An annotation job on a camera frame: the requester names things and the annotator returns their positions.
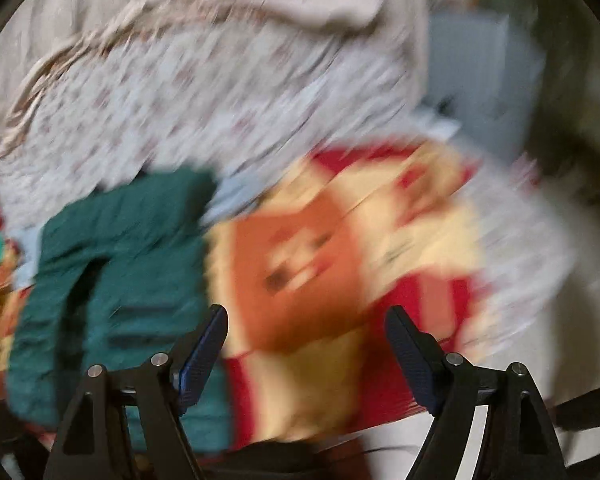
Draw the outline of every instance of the dark green fabric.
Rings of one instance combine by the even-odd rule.
[[[196,327],[208,308],[198,219],[214,190],[207,172],[152,174],[69,205],[46,224],[6,378],[14,413],[56,428],[91,364],[139,365]],[[195,450],[231,446],[220,364],[181,422]],[[129,429],[143,449],[137,412]]]

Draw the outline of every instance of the metal screw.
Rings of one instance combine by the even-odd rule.
[[[459,366],[464,363],[464,357],[456,352],[451,352],[446,355],[446,362],[453,366]]]
[[[87,375],[89,377],[97,377],[102,373],[102,366],[93,365],[87,370]]]
[[[151,364],[153,366],[162,366],[168,360],[169,360],[169,356],[163,352],[160,352],[159,354],[154,354],[151,357]]]
[[[527,369],[526,366],[523,365],[522,363],[513,363],[511,365],[511,369],[513,370],[513,373],[515,373],[516,375],[519,375],[520,377],[522,377],[523,375],[526,375],[527,373]]]

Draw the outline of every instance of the beige fabric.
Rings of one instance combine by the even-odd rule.
[[[40,99],[77,59],[235,4],[312,27],[359,29],[376,20],[376,36],[404,44],[416,72],[406,101],[424,94],[426,0],[26,0],[0,34],[0,157],[22,142]]]

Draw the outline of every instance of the black cable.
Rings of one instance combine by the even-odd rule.
[[[350,454],[348,456],[344,456],[337,460],[333,460],[330,464],[344,462],[345,460],[350,460],[351,458],[356,458],[359,456],[368,455],[371,453],[381,452],[381,451],[408,451],[408,452],[419,452],[419,446],[384,446],[384,447],[376,447],[373,449],[365,449],[364,451],[359,451],[357,453]],[[276,472],[276,471],[263,471],[257,469],[227,469],[227,468],[215,468],[215,467],[207,467],[203,468],[202,471],[205,474],[209,475],[209,478],[213,479],[215,475],[227,475],[227,476],[250,476],[252,478],[258,479],[267,479],[267,478],[285,478],[288,480],[307,480],[312,478],[309,475],[313,475],[316,473],[321,473],[328,471],[327,466],[315,467],[310,469],[304,469],[300,471],[293,472]]]

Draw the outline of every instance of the floor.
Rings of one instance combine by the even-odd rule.
[[[523,362],[545,400],[562,402],[600,386],[600,217],[571,199],[560,182],[544,182],[540,192],[572,235],[578,253],[576,269],[537,322],[485,365],[502,369],[510,362]],[[486,408],[478,408],[459,480],[473,475],[485,418]],[[431,421],[422,414],[364,433],[367,449],[406,446],[368,455],[375,479],[407,476]],[[600,429],[558,434],[558,439],[567,463],[600,452]]]

